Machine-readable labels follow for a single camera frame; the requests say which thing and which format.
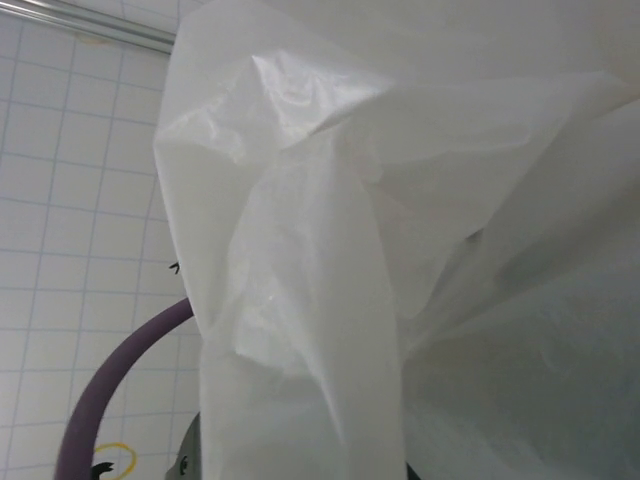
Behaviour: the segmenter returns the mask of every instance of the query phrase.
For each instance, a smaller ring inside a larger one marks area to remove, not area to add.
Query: white plastic sheet
[[[640,478],[635,0],[217,0],[155,152],[207,480]]]

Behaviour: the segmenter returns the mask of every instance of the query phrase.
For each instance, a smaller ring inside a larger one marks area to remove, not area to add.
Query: tile grout line
[[[5,59],[5,60],[14,60],[13,58],[6,56],[6,55],[0,55],[0,58]],[[17,63],[22,63],[25,65],[32,65],[34,67],[40,67],[40,68],[48,68],[50,70],[54,70],[56,72],[64,72],[64,73],[69,73],[71,75],[79,75],[82,77],[87,77],[87,78],[93,78],[94,80],[103,80],[105,82],[111,82],[111,83],[118,83],[118,80],[114,80],[112,78],[105,78],[105,77],[100,77],[98,75],[91,75],[89,73],[82,73],[82,72],[75,72],[73,70],[65,70],[64,68],[60,68],[60,67],[52,67],[51,65],[44,65],[42,63],[38,63],[38,62],[32,62],[29,60],[16,60],[16,65]],[[129,83],[129,82],[120,82],[122,83],[122,85],[126,86],[126,87],[136,87],[136,88],[141,88],[142,90],[150,90],[153,92],[158,92],[158,93],[162,93],[163,89],[161,88],[156,88],[156,87],[147,87],[144,85],[138,85],[136,83]]]
[[[37,255],[37,252],[30,252],[30,253],[26,253],[24,255]],[[17,292],[24,292],[24,291],[35,291],[36,289],[34,287],[6,287],[6,286],[0,286],[0,289],[2,290],[9,290],[9,291],[17,291]],[[65,293],[83,293],[83,292],[87,292],[87,293],[111,293],[114,295],[134,295],[136,292],[135,291],[126,291],[126,290],[73,290],[73,289],[65,289],[65,288],[39,288],[37,289],[37,291],[39,292],[65,292]],[[150,292],[140,292],[139,295],[149,295],[151,297],[155,296],[155,297],[178,297],[179,299],[182,299],[185,297],[184,293],[150,293]]]
[[[116,87],[116,96],[117,96],[117,92],[119,90],[119,86]],[[115,112],[113,114],[113,116],[109,116],[109,115],[102,115],[100,113],[92,113],[92,112],[83,112],[80,110],[71,110],[68,108],[57,108],[57,107],[50,107],[48,105],[38,105],[37,103],[29,103],[29,102],[22,102],[19,100],[12,100],[12,102],[14,105],[19,105],[21,107],[31,107],[31,108],[40,108],[42,110],[50,110],[53,112],[67,112],[67,113],[75,113],[78,115],[86,115],[87,117],[95,117],[95,118],[104,118],[107,120],[118,120],[121,122],[129,122],[129,123],[134,123],[134,124],[138,124],[138,125],[146,125],[147,127],[155,127],[156,124],[152,123],[152,122],[147,122],[144,120],[135,120],[132,118],[126,118],[126,117],[116,117]]]
[[[176,353],[176,369],[175,374],[173,376],[173,395],[171,398],[171,412],[175,412],[176,410],[176,397],[178,396],[178,372],[180,371],[180,348],[182,346],[182,335],[178,335],[178,352]],[[169,470],[171,466],[171,442],[173,439],[173,419],[175,417],[175,413],[171,414],[171,419],[169,420],[169,444],[167,446],[167,465],[166,469]]]
[[[36,250],[18,250],[18,249],[14,249],[14,248],[1,248],[0,247],[0,253],[40,253],[39,251]],[[80,253],[50,253],[50,252],[44,252],[44,255],[47,256],[51,256],[51,257],[64,257],[64,258],[82,258],[82,259],[89,259],[89,260],[113,260],[116,262],[137,262],[140,259],[138,258],[132,258],[132,257],[110,257],[110,256],[104,256],[104,255],[82,255]],[[143,260],[145,263],[156,263],[156,264],[169,264],[169,263],[174,263],[175,259],[172,258],[168,258],[167,260],[154,260],[154,259],[147,259],[145,258]]]
[[[2,132],[2,139],[0,139],[0,153],[2,152],[2,150],[4,149],[4,145],[5,145],[5,141],[6,141],[6,137],[7,137],[7,130],[9,129],[9,116],[11,115],[11,98],[13,97],[13,86],[16,80],[16,66],[18,65],[18,56],[20,55],[20,47],[22,45],[22,34],[24,32],[24,22],[20,23],[20,32],[18,33],[18,44],[16,46],[16,56],[13,59],[13,72],[12,72],[12,76],[11,76],[11,83],[10,83],[10,87],[9,87],[9,98],[7,99],[7,114],[5,117],[5,121],[4,121],[4,130]],[[2,165],[2,155],[0,155],[0,166]],[[44,232],[42,232],[42,239],[44,242]],[[29,316],[29,324],[27,326],[30,326],[31,323],[31,317],[33,317],[33,306],[35,305],[35,292],[33,294],[33,297],[31,298],[31,315]],[[27,345],[25,345],[24,348],[24,352],[22,354],[22,365],[21,365],[21,369],[24,369],[25,364],[27,363]],[[15,395],[15,401],[16,404],[13,407],[13,419],[11,421],[11,430],[9,431],[9,440],[7,442],[7,451],[5,453],[5,458],[4,458],[4,467],[8,468],[9,467],[9,458],[10,458],[10,454],[11,454],[11,444],[13,443],[13,431],[15,428],[15,424],[16,424],[16,419],[18,417],[18,405],[19,405],[19,396],[20,396],[20,387],[22,384],[22,377],[23,374],[20,374],[20,377],[18,379],[18,388],[16,390],[16,395]],[[2,476],[3,480],[6,480],[7,478],[7,472],[5,471],[4,475]]]
[[[140,262],[138,264],[138,278],[136,280],[136,291],[135,291],[135,299],[133,301],[133,314],[131,318],[131,331],[134,330],[136,324],[136,315],[138,314],[138,298],[140,296],[140,284],[142,279],[142,266],[144,258],[144,243],[147,237],[147,226],[149,225],[149,213],[151,212],[151,207],[153,206],[153,194],[155,193],[155,189],[158,186],[158,177],[155,177],[153,180],[153,187],[151,187],[151,195],[149,198],[149,205],[147,207],[147,218],[144,222],[144,227],[142,229],[142,246],[140,247]],[[122,382],[122,408],[123,414],[127,411],[127,387],[129,385],[129,377],[125,376]],[[124,442],[124,417],[122,418],[122,422],[120,424],[120,442]],[[120,464],[120,452],[118,452],[118,464]]]
[[[6,197],[2,197],[2,196],[0,196],[0,200],[2,200],[4,202],[24,203],[26,205],[38,205],[38,206],[41,206],[41,207],[46,207],[47,206],[46,203],[32,202],[30,200],[16,200],[15,198],[6,198]],[[105,211],[101,211],[101,210],[91,210],[90,208],[82,208],[82,207],[60,207],[58,205],[51,205],[51,207],[60,208],[60,209],[67,209],[67,210],[75,210],[75,211],[78,211],[78,212],[88,212],[88,213],[99,213],[99,214],[104,214],[104,215],[113,215],[115,217],[137,218],[138,220],[144,220],[145,219],[145,217],[143,217],[142,215],[132,215],[130,213],[105,212]],[[167,220],[164,220],[162,218],[149,218],[149,220],[154,220],[156,222],[169,223]]]
[[[173,415],[195,415],[194,411],[177,411],[177,412],[153,412],[153,413],[130,413],[129,415],[105,415],[104,420],[126,420],[128,418],[144,418],[144,417],[169,417]],[[18,427],[40,427],[46,425],[66,425],[67,422],[64,420],[50,420],[43,422],[32,422],[32,423],[18,423],[16,426]],[[11,427],[0,427],[2,429],[10,429]]]
[[[120,78],[120,76],[122,75],[122,65],[124,63],[124,49],[120,49],[120,65],[118,67],[118,78]],[[111,106],[111,113],[112,115],[115,112],[116,109],[116,101],[118,98],[118,91],[119,91],[119,85],[116,86],[116,94],[114,95],[113,98],[113,105]],[[104,151],[104,155],[103,155],[103,159],[102,159],[102,166],[104,167],[107,161],[107,152],[109,150],[109,143],[111,140],[111,133],[113,131],[113,118],[111,118],[111,120],[109,121],[109,130],[107,132],[107,147],[105,148]],[[96,232],[96,223],[97,223],[97,218],[98,218],[98,205],[100,204],[100,194],[102,192],[102,185],[104,183],[104,173],[105,170],[104,168],[101,170],[100,172],[100,181],[98,183],[98,194],[96,195],[96,202],[95,202],[95,211],[93,212],[93,220],[92,220],[92,225],[91,225],[91,234],[89,237],[89,255],[91,255],[91,249],[93,248],[93,240],[95,237],[95,232]],[[87,262],[87,268],[85,270],[85,276],[84,276],[84,286],[82,289],[82,301],[80,304],[80,323],[78,325],[78,338],[76,339],[76,347],[75,347],[75,352],[74,352],[74,357],[73,357],[73,363],[71,366],[71,385],[69,387],[69,396],[68,396],[68,401],[67,401],[67,418],[70,417],[71,415],[71,411],[72,411],[72,404],[71,404],[71,400],[73,398],[73,389],[74,389],[74,385],[76,383],[76,375],[75,375],[75,370],[77,367],[77,363],[78,363],[78,352],[80,350],[80,340],[82,338],[82,321],[83,321],[83,316],[84,316],[84,310],[85,310],[85,306],[86,306],[86,300],[87,300],[87,286],[88,286],[88,281],[89,281],[89,268],[91,266],[91,262],[88,261]]]
[[[18,43],[21,42],[22,40],[22,32],[24,29],[24,23],[22,24],[21,30],[20,30],[20,37],[18,40]],[[72,50],[71,50],[71,65],[73,65],[73,60],[75,57],[75,53],[76,53],[76,41],[74,39],[73,42],[73,46],[72,46]],[[20,56],[20,51],[18,49],[18,54],[16,56],[16,63],[14,65],[14,76],[13,76],[13,81],[15,81],[15,73],[17,70],[17,65],[18,65],[18,59]],[[71,89],[71,73],[68,72],[67,73],[67,86],[66,86],[66,91],[65,91],[65,101],[64,104],[66,104],[67,99],[69,98],[69,91]],[[12,85],[12,89],[11,89],[11,96],[13,95],[13,85]],[[58,136],[56,138],[56,146],[54,149],[54,159],[57,158],[58,156],[58,149],[60,148],[60,137],[61,137],[61,133],[62,133],[62,124],[63,124],[63,117],[64,117],[64,112],[61,113],[60,116],[60,126],[58,127]],[[13,421],[12,421],[12,425],[13,428],[11,429],[11,432],[9,434],[9,442],[8,442],[8,446],[7,446],[7,460],[6,460],[6,465],[8,466],[9,464],[9,460],[11,458],[11,447],[13,444],[13,433],[14,433],[14,429],[15,429],[15,425],[16,425],[16,421],[17,421],[17,417],[18,417],[18,409],[20,406],[20,395],[21,395],[21,391],[22,391],[22,386],[23,386],[23,380],[24,380],[24,373],[25,373],[25,366],[26,366],[26,361],[27,361],[27,355],[29,354],[29,340],[31,338],[31,326],[33,323],[33,314],[35,311],[35,304],[36,304],[36,291],[37,291],[37,286],[38,286],[38,282],[40,280],[40,271],[42,268],[42,258],[44,256],[44,245],[45,245],[45,241],[47,238],[47,225],[49,223],[49,214],[51,211],[51,198],[53,196],[53,184],[55,181],[55,174],[56,174],[56,163],[55,161],[53,162],[53,167],[51,170],[51,180],[49,181],[49,192],[48,192],[48,199],[47,199],[47,206],[46,206],[46,211],[45,211],[45,220],[44,220],[44,225],[43,225],[43,230],[42,230],[42,239],[40,241],[40,252],[38,253],[38,262],[37,262],[37,266],[36,266],[36,278],[35,278],[35,289],[33,292],[33,296],[31,298],[31,309],[30,309],[30,313],[29,313],[29,322],[27,324],[27,330],[26,330],[26,338],[25,338],[25,342],[24,342],[24,352],[23,352],[23,356],[22,356],[22,366],[20,368],[20,374],[18,377],[18,386],[16,389],[16,405],[13,411]]]
[[[80,162],[72,162],[70,160],[62,160],[62,159],[53,159],[53,158],[46,158],[46,157],[36,157],[35,155],[25,155],[24,153],[14,153],[14,152],[3,152],[4,155],[7,156],[13,156],[13,157],[20,157],[20,158],[28,158],[29,160],[36,160],[36,161],[40,161],[40,162],[58,162],[58,163],[62,163],[64,165],[74,165],[76,167],[86,167],[86,168],[93,168],[95,170],[102,170],[102,167],[100,165],[91,165],[89,163],[80,163]],[[157,172],[154,171],[154,173],[150,173],[150,172],[140,172],[137,170],[126,170],[124,168],[118,168],[118,167],[105,167],[106,170],[109,171],[113,171],[113,172],[121,172],[121,173],[133,173],[134,175],[144,175],[147,177],[156,177],[157,176]]]

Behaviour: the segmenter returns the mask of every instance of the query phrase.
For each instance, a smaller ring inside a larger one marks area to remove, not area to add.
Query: black object
[[[113,471],[113,463],[102,462],[91,467],[91,480],[100,480],[100,475]]]
[[[416,472],[413,471],[411,465],[407,463],[407,480],[421,480]]]

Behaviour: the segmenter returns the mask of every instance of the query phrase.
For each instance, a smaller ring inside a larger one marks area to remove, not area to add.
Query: plastic wrap
[[[637,4],[218,0],[155,153],[203,478],[640,477]]]

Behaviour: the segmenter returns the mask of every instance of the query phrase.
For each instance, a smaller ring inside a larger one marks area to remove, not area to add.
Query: white plastic bag
[[[205,479],[640,476],[638,20],[218,0],[183,22],[155,152]]]

